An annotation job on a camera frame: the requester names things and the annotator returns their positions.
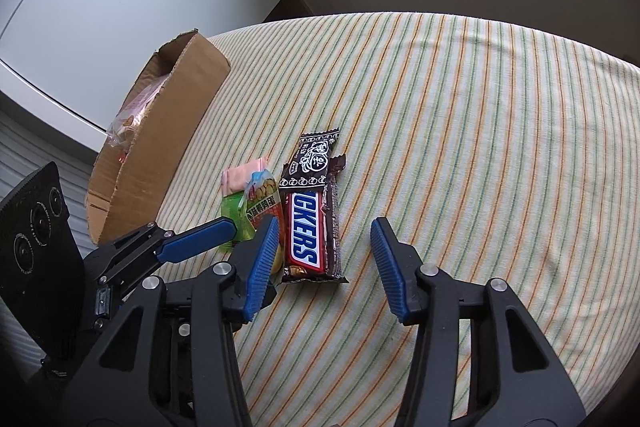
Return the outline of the bagged sliced bread loaf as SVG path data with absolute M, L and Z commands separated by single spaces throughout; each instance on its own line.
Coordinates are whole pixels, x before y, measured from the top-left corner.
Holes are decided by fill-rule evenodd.
M 107 129 L 106 143 L 110 147 L 120 147 L 124 154 L 134 141 L 134 136 L 139 131 L 142 120 L 160 94 L 168 75 L 163 75 L 151 81 L 149 86 L 143 88 L 130 102 L 118 112 L 110 127 Z

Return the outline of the black white wrapper snack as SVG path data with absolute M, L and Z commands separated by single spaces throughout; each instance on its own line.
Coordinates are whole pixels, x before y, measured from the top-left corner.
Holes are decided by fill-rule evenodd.
M 340 136 L 340 129 L 304 133 L 288 166 L 288 175 L 295 179 L 319 181 L 328 172 L 331 150 Z

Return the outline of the green snack packet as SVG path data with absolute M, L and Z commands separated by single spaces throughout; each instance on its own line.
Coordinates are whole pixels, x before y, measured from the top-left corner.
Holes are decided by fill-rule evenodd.
M 222 217 L 231 219 L 236 228 L 233 239 L 220 246 L 220 250 L 223 253 L 231 253 L 237 243 L 249 241 L 254 237 L 255 229 L 254 225 L 252 225 L 247 218 L 243 192 L 236 192 L 224 196 L 221 202 L 220 213 Z

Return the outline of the pink snack packet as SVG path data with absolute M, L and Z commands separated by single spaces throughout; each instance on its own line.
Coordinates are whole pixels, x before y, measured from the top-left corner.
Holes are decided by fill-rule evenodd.
M 228 168 L 221 173 L 220 187 L 222 196 L 243 192 L 254 172 L 261 172 L 268 166 L 267 157 L 259 157 L 245 164 Z

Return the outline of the brown cardboard box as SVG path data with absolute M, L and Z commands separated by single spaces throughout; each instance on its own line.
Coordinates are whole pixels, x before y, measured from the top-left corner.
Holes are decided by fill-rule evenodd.
M 104 144 L 86 196 L 91 240 L 102 245 L 154 221 L 192 135 L 231 66 L 198 30 L 153 53 L 127 94 L 128 105 L 157 79 L 160 92 L 128 148 Z

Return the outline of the Snickers bar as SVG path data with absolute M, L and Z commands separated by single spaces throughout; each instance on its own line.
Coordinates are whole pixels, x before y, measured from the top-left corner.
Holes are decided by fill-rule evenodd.
M 346 155 L 329 160 L 322 187 L 281 190 L 285 219 L 285 253 L 281 281 L 343 284 L 337 176 Z

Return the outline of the colourful jelly snack pouch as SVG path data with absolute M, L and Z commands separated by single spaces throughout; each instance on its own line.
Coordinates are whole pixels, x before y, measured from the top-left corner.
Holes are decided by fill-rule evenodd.
M 268 169 L 255 171 L 244 191 L 245 214 L 254 230 L 265 217 L 275 217 L 279 225 L 279 244 L 271 268 L 271 274 L 277 275 L 284 262 L 284 214 L 280 199 L 279 184 Z

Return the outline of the striped tablecloth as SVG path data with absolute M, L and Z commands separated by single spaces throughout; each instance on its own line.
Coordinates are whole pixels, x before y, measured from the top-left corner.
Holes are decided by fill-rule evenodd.
M 501 277 L 587 410 L 639 342 L 639 69 L 591 46 L 479 18 L 302 18 L 213 40 L 230 74 L 184 153 L 160 225 L 215 218 L 224 169 L 280 173 L 337 129 L 346 280 L 284 285 L 235 337 L 257 426 L 389 426 L 416 339 L 370 251 L 398 239 L 458 280 Z

